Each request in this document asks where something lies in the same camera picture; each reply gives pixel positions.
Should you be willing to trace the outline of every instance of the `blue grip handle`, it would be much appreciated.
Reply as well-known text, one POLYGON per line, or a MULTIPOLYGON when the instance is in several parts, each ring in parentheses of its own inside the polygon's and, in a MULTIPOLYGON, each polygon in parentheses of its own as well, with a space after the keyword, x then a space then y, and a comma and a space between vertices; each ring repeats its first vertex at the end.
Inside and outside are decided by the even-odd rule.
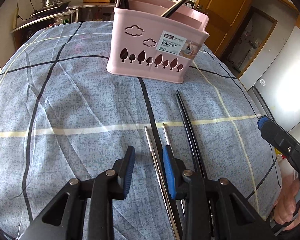
POLYGON ((132 180, 132 173, 133 173, 133 168, 134 168, 134 163, 136 159, 136 152, 133 146, 128 146, 126 156, 129 158, 128 163, 127 163, 127 170, 126 174, 124 176, 124 181, 123 181, 123 195, 124 198, 127 197, 129 191, 130 191, 130 185, 131 185, 131 180, 132 180))
POLYGON ((173 156, 169 154, 169 148, 170 146, 168 145, 163 148, 163 165, 164 165, 164 170, 166 173, 166 178, 168 183, 168 191, 171 195, 171 198, 175 199, 177 196, 176 183, 175 183, 176 178, 172 170, 170 158, 173 158, 173 156))
POLYGON ((269 117, 267 117, 267 116, 262 116, 262 117, 260 117, 259 119, 258 119, 258 128, 259 128, 259 130, 261 131, 261 129, 262 129, 262 126, 264 125, 264 123, 265 122, 267 122, 267 121, 269 121, 270 119, 269 119, 269 117))

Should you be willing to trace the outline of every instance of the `bed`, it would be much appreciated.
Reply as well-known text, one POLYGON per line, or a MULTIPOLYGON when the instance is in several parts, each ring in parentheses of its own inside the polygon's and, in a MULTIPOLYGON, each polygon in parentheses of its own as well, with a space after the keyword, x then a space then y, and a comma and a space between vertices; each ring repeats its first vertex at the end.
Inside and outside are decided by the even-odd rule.
POLYGON ((205 45, 183 84, 112 75, 106 70, 111 32, 111 22, 40 30, 2 69, 0 229, 5 236, 20 236, 69 179, 96 177, 133 145, 130 193, 113 203, 115 239, 173 239, 144 126, 160 152, 166 144, 162 123, 167 124, 175 157, 193 168, 176 90, 209 178, 228 178, 265 218, 281 177, 274 151, 260 136, 259 112, 240 82, 205 45))

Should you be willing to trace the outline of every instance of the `doorway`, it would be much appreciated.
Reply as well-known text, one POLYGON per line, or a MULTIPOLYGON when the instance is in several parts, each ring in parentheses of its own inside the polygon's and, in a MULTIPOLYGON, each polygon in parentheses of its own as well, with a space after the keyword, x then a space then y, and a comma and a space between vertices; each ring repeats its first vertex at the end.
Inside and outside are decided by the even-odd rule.
POLYGON ((277 20, 251 6, 220 60, 240 78, 270 37, 277 20))

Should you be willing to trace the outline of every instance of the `stainless steel chopstick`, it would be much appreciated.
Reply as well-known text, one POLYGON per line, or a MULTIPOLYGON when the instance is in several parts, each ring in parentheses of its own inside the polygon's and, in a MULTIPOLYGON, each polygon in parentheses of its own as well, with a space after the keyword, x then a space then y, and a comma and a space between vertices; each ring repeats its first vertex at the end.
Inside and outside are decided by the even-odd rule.
POLYGON ((145 132, 146 132, 146 137, 147 137, 149 149, 150 149, 150 152, 151 152, 152 160, 153 160, 153 163, 154 163, 154 170, 155 170, 157 180, 158 180, 158 183, 159 183, 159 186, 160 186, 161 194, 162 194, 162 197, 163 197, 163 202, 164 202, 164 205, 166 207, 166 211, 168 213, 170 225, 172 227, 172 231, 173 231, 175 239, 180 240, 180 236, 179 236, 177 225, 176 225, 176 220, 174 218, 172 208, 171 208, 171 205, 170 205, 170 201, 169 201, 169 195, 168 195, 166 186, 164 184, 163 172, 162 172, 162 169, 160 168, 159 163, 157 161, 157 157, 155 155, 155 152, 154 152, 154 149, 153 149, 153 146, 152 146, 152 142, 151 142, 151 139, 150 139, 150 136, 149 136, 149 133, 148 133, 148 129, 147 129, 146 126, 145 126, 145 132))
MULTIPOLYGON (((164 123, 162 123, 162 128, 163 128, 164 136, 166 138, 167 145, 169 145, 171 147, 170 140, 168 137, 168 132, 166 129, 166 125, 164 123)), ((186 200, 181 199, 181 207, 182 207, 183 215, 185 216, 186 215, 186 200)))

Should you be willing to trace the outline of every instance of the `cabinet door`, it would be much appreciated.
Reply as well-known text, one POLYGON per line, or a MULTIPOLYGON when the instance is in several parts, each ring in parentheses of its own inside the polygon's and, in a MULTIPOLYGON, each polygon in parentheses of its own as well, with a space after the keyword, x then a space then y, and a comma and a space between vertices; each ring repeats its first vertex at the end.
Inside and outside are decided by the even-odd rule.
POLYGON ((252 0, 197 0, 198 11, 208 15, 205 44, 220 57, 247 14, 252 0))

